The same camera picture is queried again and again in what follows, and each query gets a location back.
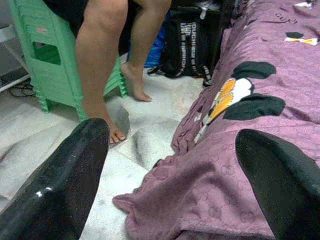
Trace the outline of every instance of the leg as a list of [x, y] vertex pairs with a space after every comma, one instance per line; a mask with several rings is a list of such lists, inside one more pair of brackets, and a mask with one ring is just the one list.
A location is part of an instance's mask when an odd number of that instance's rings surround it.
[[125, 139], [106, 109], [104, 89], [115, 66], [127, 11], [127, 0], [89, 0], [76, 40], [83, 108], [88, 117], [102, 118], [108, 123], [110, 143]]
[[131, 56], [122, 65], [122, 73], [133, 86], [134, 96], [146, 102], [151, 98], [143, 91], [143, 69], [156, 36], [169, 10], [171, 0], [134, 0], [142, 6], [131, 34]]

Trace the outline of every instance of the black shorts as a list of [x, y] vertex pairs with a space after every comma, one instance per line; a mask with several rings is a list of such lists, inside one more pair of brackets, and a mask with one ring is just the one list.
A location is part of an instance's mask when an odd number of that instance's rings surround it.
[[84, 13], [88, 0], [43, 0], [45, 4], [59, 17], [70, 23], [74, 36], [84, 22]]

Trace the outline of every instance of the knee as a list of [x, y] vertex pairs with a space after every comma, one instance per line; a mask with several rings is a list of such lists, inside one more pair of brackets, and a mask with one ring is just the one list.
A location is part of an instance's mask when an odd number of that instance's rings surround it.
[[89, 0], [84, 12], [84, 23], [121, 33], [127, 13], [127, 0]]

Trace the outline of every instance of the white tiled floor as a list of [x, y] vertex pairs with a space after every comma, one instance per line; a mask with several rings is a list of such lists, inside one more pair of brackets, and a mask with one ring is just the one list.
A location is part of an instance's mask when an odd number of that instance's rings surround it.
[[[132, 192], [158, 159], [173, 153], [174, 131], [202, 90], [201, 79], [146, 74], [144, 78], [152, 102], [122, 99], [117, 90], [106, 97], [110, 114], [127, 133], [127, 140], [109, 150], [82, 240], [129, 239], [126, 215], [111, 200]], [[35, 98], [0, 93], [0, 210], [79, 122], [72, 107], [59, 104], [46, 114]]]

